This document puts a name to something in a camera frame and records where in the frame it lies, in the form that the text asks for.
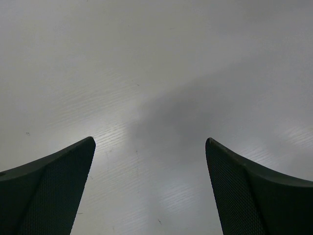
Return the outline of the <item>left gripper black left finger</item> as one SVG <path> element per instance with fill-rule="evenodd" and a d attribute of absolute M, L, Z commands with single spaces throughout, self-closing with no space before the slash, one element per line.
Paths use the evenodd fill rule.
<path fill-rule="evenodd" d="M 2 235 L 71 233 L 95 152 L 87 137 L 0 173 Z"/>

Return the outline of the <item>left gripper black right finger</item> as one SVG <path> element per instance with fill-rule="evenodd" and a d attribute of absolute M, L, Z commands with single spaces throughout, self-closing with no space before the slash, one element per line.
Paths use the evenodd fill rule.
<path fill-rule="evenodd" d="M 212 138 L 205 144 L 224 235 L 311 235 L 313 183 L 236 154 Z"/>

